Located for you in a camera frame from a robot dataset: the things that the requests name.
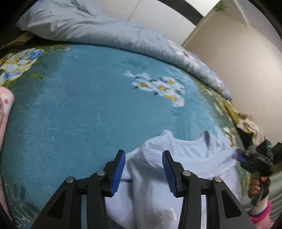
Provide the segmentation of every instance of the beige wall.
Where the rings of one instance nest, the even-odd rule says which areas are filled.
[[[210,12],[183,46],[215,71],[239,111],[252,114],[265,136],[282,142],[282,53],[251,27]]]

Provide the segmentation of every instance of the green plant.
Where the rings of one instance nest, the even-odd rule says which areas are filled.
[[[213,9],[214,9],[214,11],[216,11],[216,12],[224,12],[224,11],[226,11],[226,8],[228,8],[228,7],[226,6],[226,3],[225,3],[224,1],[222,1],[222,0],[220,0],[220,1],[215,5],[215,7],[214,7]]]

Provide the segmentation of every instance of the yellow flower center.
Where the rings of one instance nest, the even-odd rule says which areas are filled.
[[[169,84],[174,84],[174,82],[172,80],[168,80]]]
[[[176,97],[172,97],[172,96],[170,96],[170,95],[165,95],[164,97],[170,99],[171,101],[176,101],[176,100],[177,100]]]
[[[139,87],[148,87],[148,85],[145,84],[145,83],[138,83],[138,86],[139,86]]]
[[[165,90],[166,90],[166,88],[163,87],[163,86],[159,86],[159,89],[160,89],[161,91],[165,91]]]

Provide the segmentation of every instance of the floral blanket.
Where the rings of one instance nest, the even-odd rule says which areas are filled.
[[[130,152],[164,129],[183,140],[198,139],[208,129],[242,147],[219,93],[183,70],[136,53],[95,45],[25,45],[0,59],[0,85],[15,96],[0,172],[18,228],[31,227],[66,177],[88,177],[119,149]],[[237,169],[244,191],[248,173]]]

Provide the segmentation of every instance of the pink plush object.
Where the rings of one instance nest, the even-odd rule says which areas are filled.
[[[267,208],[258,217],[252,217],[249,214],[249,217],[251,218],[256,229],[269,229],[272,227],[274,222],[271,222],[269,218],[269,213],[271,211],[271,208],[272,208],[272,204],[270,201],[268,201]]]
[[[9,117],[12,105],[14,103],[14,100],[15,100],[15,97],[9,89],[5,87],[0,87],[0,149],[2,148],[4,134],[5,134],[5,130],[6,130],[7,122],[8,122],[8,117]],[[10,217],[10,219],[12,219],[8,211],[8,207],[7,207],[7,203],[6,203],[6,199],[5,199],[5,195],[3,191],[3,186],[2,186],[1,175],[0,175],[0,202],[4,210],[6,211],[7,215]]]

